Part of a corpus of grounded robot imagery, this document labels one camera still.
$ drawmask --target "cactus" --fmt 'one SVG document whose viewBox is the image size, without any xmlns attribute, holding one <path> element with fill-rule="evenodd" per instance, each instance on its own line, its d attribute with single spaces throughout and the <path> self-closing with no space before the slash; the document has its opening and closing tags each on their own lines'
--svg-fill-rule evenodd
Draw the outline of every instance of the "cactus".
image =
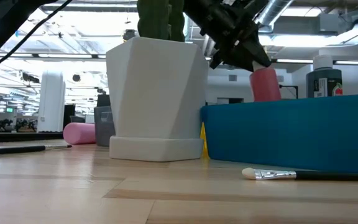
<svg viewBox="0 0 358 224">
<path fill-rule="evenodd" d="M 139 35 L 184 42 L 183 6 L 183 0 L 138 0 Z"/>
</svg>

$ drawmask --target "wooden table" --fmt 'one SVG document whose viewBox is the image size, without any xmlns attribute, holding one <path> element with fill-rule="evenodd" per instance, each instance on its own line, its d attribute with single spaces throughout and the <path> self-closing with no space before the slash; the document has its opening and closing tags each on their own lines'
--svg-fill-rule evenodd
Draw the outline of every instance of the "wooden table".
<svg viewBox="0 0 358 224">
<path fill-rule="evenodd" d="M 249 166 L 276 168 L 121 161 L 95 145 L 0 155 L 0 223 L 358 224 L 358 182 L 244 180 Z"/>
</svg>

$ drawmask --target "blue box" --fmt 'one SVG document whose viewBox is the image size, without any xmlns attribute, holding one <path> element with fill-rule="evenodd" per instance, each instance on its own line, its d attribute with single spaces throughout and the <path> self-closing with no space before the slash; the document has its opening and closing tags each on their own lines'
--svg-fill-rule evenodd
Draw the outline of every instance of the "blue box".
<svg viewBox="0 0 358 224">
<path fill-rule="evenodd" d="M 210 158 L 358 173 L 358 95 L 205 106 Z"/>
</svg>

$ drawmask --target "pink cylinder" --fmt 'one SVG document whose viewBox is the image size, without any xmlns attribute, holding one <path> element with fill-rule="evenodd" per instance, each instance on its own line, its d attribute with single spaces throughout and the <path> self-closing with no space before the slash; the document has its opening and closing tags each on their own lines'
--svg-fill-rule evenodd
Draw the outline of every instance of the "pink cylinder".
<svg viewBox="0 0 358 224">
<path fill-rule="evenodd" d="M 255 102 L 281 100 L 280 87 L 274 69 L 262 68 L 256 70 L 251 74 L 249 80 Z"/>
<path fill-rule="evenodd" d="M 96 142 L 94 124 L 70 123 L 63 131 L 68 144 L 92 144 Z"/>
</svg>

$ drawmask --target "metal ferrule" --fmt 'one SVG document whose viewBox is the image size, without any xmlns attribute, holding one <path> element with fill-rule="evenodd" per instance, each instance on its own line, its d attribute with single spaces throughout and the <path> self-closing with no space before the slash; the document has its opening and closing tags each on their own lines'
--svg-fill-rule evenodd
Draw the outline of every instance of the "metal ferrule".
<svg viewBox="0 0 358 224">
<path fill-rule="evenodd" d="M 295 179 L 296 172 L 256 169 L 255 176 L 256 176 L 256 180 Z"/>
</svg>

